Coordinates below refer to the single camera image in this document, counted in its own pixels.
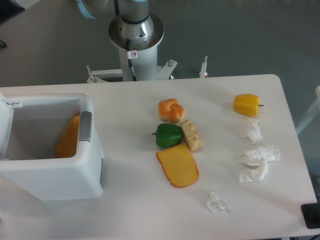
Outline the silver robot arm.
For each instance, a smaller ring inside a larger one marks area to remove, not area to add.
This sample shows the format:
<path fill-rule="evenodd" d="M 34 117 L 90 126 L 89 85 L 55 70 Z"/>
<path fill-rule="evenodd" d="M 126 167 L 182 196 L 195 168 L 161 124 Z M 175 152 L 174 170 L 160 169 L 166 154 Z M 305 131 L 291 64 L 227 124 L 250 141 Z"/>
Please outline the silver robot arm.
<path fill-rule="evenodd" d="M 108 34 L 120 48 L 145 50 L 158 42 L 148 0 L 78 0 L 76 3 L 88 19 L 115 15 Z"/>

